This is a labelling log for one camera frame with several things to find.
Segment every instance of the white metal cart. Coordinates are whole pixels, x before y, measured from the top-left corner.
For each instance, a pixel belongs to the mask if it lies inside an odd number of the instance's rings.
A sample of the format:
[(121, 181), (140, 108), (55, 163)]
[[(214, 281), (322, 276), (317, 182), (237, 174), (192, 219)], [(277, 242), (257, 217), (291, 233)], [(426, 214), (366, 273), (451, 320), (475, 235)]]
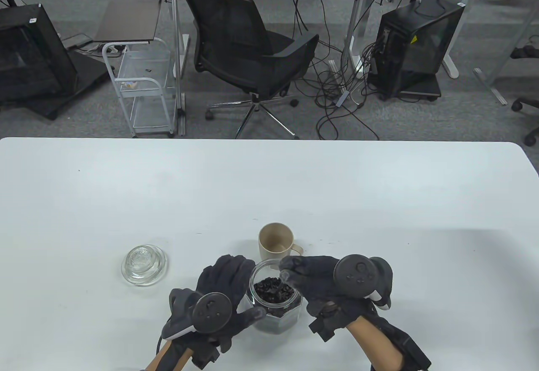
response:
[[(107, 55), (113, 46), (125, 46), (117, 76)], [(151, 42), (110, 42), (103, 46), (102, 55), (131, 136), (166, 133), (173, 138), (179, 103), (167, 44), (160, 38)], [(126, 104), (129, 98), (133, 99), (130, 113)]]

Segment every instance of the chair base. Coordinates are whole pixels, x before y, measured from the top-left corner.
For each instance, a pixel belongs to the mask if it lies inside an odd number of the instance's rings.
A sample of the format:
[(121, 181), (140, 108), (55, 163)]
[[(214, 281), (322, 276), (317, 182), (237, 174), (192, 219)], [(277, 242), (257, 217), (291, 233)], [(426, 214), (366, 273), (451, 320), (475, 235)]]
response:
[[(247, 114), (245, 115), (243, 121), (241, 121), (241, 124), (239, 126), (239, 128), (237, 129), (236, 131), (236, 134), (235, 134), (235, 137), (234, 139), (237, 139), (239, 138), (239, 136), (241, 135), (241, 132), (243, 131), (243, 129), (245, 128), (245, 125), (247, 124), (247, 122), (249, 121), (249, 119), (251, 118), (251, 115), (254, 113), (254, 112), (258, 112), (258, 111), (263, 111), (264, 113), (266, 113), (267, 115), (269, 115), (274, 121), (276, 121), (282, 128), (284, 128), (284, 130), (286, 132), (288, 132), (294, 139), (299, 139), (299, 137), (292, 131), (290, 130), (286, 125), (284, 125), (277, 117), (275, 117), (275, 115), (273, 115), (273, 113), (271, 113), (271, 111), (266, 107), (266, 104), (269, 104), (269, 103), (275, 103), (276, 101), (283, 101), (285, 99), (288, 99), (288, 98), (291, 98), (291, 96), (278, 96), (278, 97), (275, 97), (273, 99), (270, 99), (270, 100), (263, 100), (263, 101), (260, 101), (258, 100), (258, 98), (256, 97), (256, 95), (252, 94), (251, 95), (251, 100), (243, 100), (243, 101), (230, 101), (230, 102), (227, 102), (227, 103), (217, 103), (217, 104), (213, 104), (211, 105), (210, 107), (208, 107), (208, 109), (206, 110), (206, 120), (213, 120), (214, 117), (213, 117), (213, 109), (232, 109), (234, 107), (249, 107), (249, 110), (247, 111)], [(296, 107), (298, 105), (298, 100), (297, 99), (292, 99), (290, 101), (290, 105), (292, 107)]]
[[(511, 106), (511, 110), (520, 111), (522, 110), (523, 104), (527, 104), (528, 106), (532, 106), (532, 107), (535, 107), (536, 109), (539, 109), (539, 100), (531, 100), (531, 99), (526, 99), (524, 97), (519, 97), (513, 102)], [(526, 136), (524, 137), (524, 144), (526, 146), (534, 146), (535, 142), (537, 141), (535, 136), (539, 136), (539, 127), (537, 127), (535, 130), (526, 134)]]

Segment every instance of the black box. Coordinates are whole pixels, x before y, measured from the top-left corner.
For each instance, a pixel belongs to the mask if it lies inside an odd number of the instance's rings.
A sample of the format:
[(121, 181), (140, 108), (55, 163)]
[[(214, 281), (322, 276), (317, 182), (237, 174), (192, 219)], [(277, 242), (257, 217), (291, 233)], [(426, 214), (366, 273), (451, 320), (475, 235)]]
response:
[(395, 97), (432, 80), (463, 11), (463, 3), (420, 0), (383, 15), (369, 82), (384, 96)]
[(0, 9), (0, 103), (76, 89), (77, 70), (43, 6)]

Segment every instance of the vr controller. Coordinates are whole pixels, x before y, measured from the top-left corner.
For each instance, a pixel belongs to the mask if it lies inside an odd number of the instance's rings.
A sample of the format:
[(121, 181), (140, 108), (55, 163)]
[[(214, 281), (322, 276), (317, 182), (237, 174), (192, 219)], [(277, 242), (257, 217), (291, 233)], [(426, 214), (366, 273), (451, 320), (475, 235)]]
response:
[[(349, 255), (335, 266), (333, 279), (342, 292), (352, 298), (369, 298), (380, 309), (391, 307), (393, 272), (380, 257), (370, 259)], [(232, 316), (232, 304), (220, 292), (202, 295), (189, 288), (174, 288), (170, 292), (171, 318), (163, 327), (162, 338), (174, 340), (189, 332), (210, 334), (227, 324)]]

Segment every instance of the desk leg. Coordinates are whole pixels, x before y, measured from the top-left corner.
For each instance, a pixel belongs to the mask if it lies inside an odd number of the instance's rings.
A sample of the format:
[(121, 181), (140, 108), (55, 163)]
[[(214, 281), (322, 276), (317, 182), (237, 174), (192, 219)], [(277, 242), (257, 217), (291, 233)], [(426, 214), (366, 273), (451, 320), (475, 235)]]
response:
[(535, 0), (533, 4), (531, 5), (531, 10), (526, 16), (526, 19), (524, 22), (520, 25), (517, 32), (511, 39), (511, 41), (507, 44), (504, 51), (500, 55), (498, 62), (496, 63), (495, 67), (492, 69), (491, 73), (489, 73), (488, 76), (486, 76), (483, 71), (481, 71), (480, 68), (474, 68), (473, 73), (481, 83), (485, 85), (487, 90), (489, 90), (493, 96), (502, 104), (506, 105), (507, 101), (504, 98), (504, 96), (501, 95), (500, 92), (493, 86), (494, 81), (496, 80), (497, 76), (500, 74), (501, 70), (504, 68), (504, 65), (506, 64), (507, 60), (510, 58), (512, 51), (515, 49), (515, 47), (518, 45), (518, 42), (522, 39), (524, 34), (528, 31), (528, 28), (530, 24), (535, 19), (535, 16), (539, 12), (539, 0)]
[(365, 36), (367, 23), (369, 22), (369, 14), (370, 9), (367, 10), (369, 5), (371, 4), (372, 0), (360, 0), (360, 7), (359, 7), (359, 13), (356, 16), (350, 17), (350, 19), (353, 19), (353, 24), (356, 24), (358, 21), (358, 18), (363, 16), (361, 21), (358, 23), (358, 26), (353, 31), (352, 39), (350, 40), (350, 46), (348, 50), (345, 50), (345, 52), (348, 51), (348, 61), (351, 61), (352, 66), (356, 69), (356, 75), (358, 78), (362, 77), (363, 75), (363, 64), (361, 61), (361, 53), (363, 51), (362, 46), (362, 39)]
[(181, 92), (181, 75), (184, 71), (183, 63), (185, 63), (185, 54), (187, 45), (189, 44), (189, 36), (185, 39), (185, 35), (181, 35), (178, 17), (178, 0), (170, 0), (172, 2), (172, 15), (174, 23), (174, 63), (175, 67), (179, 67), (179, 75), (174, 74), (176, 78), (176, 108), (178, 110), (178, 135), (185, 136), (185, 94)]
[(177, 29), (176, 29), (177, 32), (180, 33), (179, 42), (177, 42), (177, 44), (179, 44), (179, 63), (174, 63), (173, 74), (174, 74), (174, 77), (176, 77), (176, 67), (180, 66), (180, 71), (179, 71), (180, 75), (179, 76), (182, 77), (184, 69), (185, 69), (185, 60), (186, 60), (186, 56), (187, 56), (187, 49), (189, 48), (189, 34), (181, 34), (181, 27), (180, 27), (180, 24), (179, 24), (179, 17), (177, 17), (178, 1), (177, 0), (170, 0), (168, 5), (169, 5), (170, 17), (173, 20), (173, 22), (175, 23), (175, 27), (177, 27)]
[(462, 30), (462, 26), (466, 23), (466, 18), (470, 14), (474, 2), (475, 0), (462, 0), (462, 3), (466, 5), (466, 8), (464, 9), (464, 13), (462, 13), (462, 17), (460, 17), (459, 23), (456, 25), (455, 33), (453, 34), (451, 42), (449, 43), (449, 47), (447, 48), (445, 56), (443, 57), (443, 67), (449, 77), (453, 79), (459, 77), (459, 71), (451, 59), (450, 52), (453, 49), (453, 45), (455, 44), (456, 39), (460, 34), (460, 30)]

